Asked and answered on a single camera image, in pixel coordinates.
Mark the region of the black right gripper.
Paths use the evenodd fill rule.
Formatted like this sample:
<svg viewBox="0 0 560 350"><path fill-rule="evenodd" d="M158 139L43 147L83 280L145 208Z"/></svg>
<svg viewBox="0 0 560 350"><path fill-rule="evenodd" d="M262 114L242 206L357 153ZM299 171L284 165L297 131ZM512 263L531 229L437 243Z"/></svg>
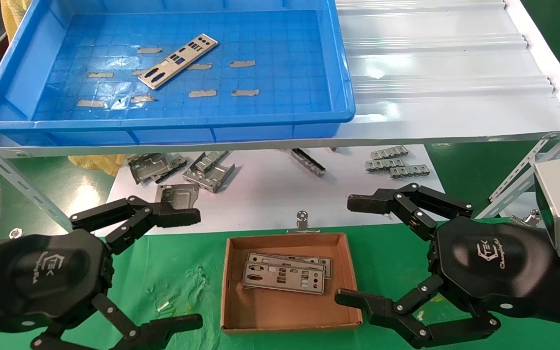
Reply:
<svg viewBox="0 0 560 350"><path fill-rule="evenodd" d="M349 195L347 208L391 213L423 241L434 239L436 275L398 301L344 288L334 296L336 304L362 310L369 324L393 330L412 348L490 337L501 324L487 310L507 316L549 312L555 298L555 253L543 229L474 221L469 219L473 204L415 182L399 189L378 189L373 195ZM437 229L427 212L452 220ZM414 317L438 291L471 317L429 325Z"/></svg>

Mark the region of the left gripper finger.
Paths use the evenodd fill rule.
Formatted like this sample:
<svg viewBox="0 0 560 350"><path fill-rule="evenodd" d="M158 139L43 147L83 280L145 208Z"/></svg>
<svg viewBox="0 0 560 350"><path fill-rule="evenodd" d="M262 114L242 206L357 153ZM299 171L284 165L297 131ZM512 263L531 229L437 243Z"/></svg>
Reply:
<svg viewBox="0 0 560 350"><path fill-rule="evenodd" d="M174 209L167 202L147 202L136 196L102 204L70 217L73 229L95 232L118 224L106 237L106 246L120 255L151 228L179 228L201 221L198 209Z"/></svg>

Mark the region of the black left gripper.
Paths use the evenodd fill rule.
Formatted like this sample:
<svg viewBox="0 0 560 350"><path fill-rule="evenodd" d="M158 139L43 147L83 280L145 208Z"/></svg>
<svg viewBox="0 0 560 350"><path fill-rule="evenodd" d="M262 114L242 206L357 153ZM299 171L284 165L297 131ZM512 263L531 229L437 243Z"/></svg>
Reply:
<svg viewBox="0 0 560 350"><path fill-rule="evenodd" d="M106 296L113 273L104 242L84 230L0 241L0 333L49 326L33 350L90 350L61 337L97 310L122 334L112 350L164 350L174 334L202 328L197 313L136 326Z"/></svg>

